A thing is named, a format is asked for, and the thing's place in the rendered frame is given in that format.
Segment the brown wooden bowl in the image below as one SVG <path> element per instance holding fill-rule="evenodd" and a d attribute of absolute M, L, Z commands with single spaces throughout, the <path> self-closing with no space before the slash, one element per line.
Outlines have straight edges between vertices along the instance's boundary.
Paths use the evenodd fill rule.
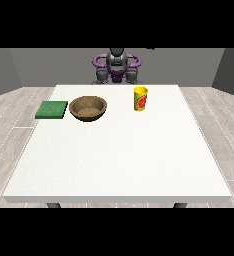
<path fill-rule="evenodd" d="M 70 113 L 82 122 L 98 120 L 106 109 L 107 102 L 98 96 L 81 96 L 69 104 Z"/>

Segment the green square pad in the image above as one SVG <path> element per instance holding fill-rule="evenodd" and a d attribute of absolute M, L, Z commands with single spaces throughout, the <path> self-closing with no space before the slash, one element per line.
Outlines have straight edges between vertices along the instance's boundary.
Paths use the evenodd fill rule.
<path fill-rule="evenodd" d="M 43 101 L 35 114 L 35 118 L 62 119 L 67 105 L 67 101 Z"/>

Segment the yellow cup with melon print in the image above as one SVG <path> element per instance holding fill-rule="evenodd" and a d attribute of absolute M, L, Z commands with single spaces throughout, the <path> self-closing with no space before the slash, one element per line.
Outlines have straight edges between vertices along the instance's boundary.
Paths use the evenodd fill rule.
<path fill-rule="evenodd" d="M 145 110 L 145 104 L 147 100 L 148 89 L 143 86 L 137 86 L 134 88 L 134 110 L 142 112 Z"/>

